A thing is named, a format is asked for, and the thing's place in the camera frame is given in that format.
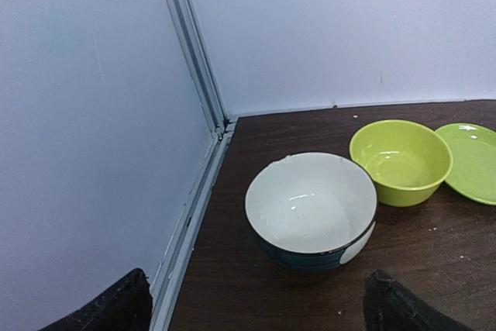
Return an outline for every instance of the white panel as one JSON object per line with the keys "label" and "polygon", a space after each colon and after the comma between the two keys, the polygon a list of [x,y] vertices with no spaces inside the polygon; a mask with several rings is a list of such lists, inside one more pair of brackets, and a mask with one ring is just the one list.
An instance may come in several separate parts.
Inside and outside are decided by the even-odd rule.
{"label": "white panel", "polygon": [[150,280],[212,141],[165,0],[2,0],[0,329]]}
{"label": "white panel", "polygon": [[496,98],[496,0],[193,0],[231,116]]}

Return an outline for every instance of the dark brown tabletop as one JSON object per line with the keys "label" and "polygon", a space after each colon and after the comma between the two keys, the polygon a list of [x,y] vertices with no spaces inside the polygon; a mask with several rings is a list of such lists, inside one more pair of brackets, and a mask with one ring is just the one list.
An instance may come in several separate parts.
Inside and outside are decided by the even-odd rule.
{"label": "dark brown tabletop", "polygon": [[468,122],[496,130],[495,113],[496,101],[476,101],[241,118],[169,329],[364,329],[363,282],[378,268],[465,325],[496,329],[496,208],[472,202],[448,185],[415,207],[380,205],[363,251],[324,274],[273,264],[255,244],[244,214],[250,182],[288,154],[322,151],[349,157],[352,135],[380,119],[407,119],[432,129]]}

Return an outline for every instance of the plastic bowl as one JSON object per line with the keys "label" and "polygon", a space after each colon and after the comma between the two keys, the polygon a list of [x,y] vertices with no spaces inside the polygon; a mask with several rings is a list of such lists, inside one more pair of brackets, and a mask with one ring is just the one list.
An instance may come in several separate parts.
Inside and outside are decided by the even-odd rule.
{"label": "plastic bowl", "polygon": [[395,207],[424,202],[453,167],[451,151],[437,133],[405,120],[363,127],[351,139],[350,155],[376,183],[379,201]]}
{"label": "plastic bowl", "polygon": [[375,226],[377,194],[367,172],[328,153],[273,162],[246,193],[246,217],[262,250],[297,271],[327,271],[353,259]]}

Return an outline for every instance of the green bowl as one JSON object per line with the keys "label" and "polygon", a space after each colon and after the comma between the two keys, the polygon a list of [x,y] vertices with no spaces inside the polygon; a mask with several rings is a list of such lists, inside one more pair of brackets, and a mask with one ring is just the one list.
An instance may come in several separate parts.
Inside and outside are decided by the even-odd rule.
{"label": "green bowl", "polygon": [[424,202],[453,167],[453,155],[437,133],[405,120],[363,127],[351,139],[350,155],[374,180],[379,201],[395,207]]}

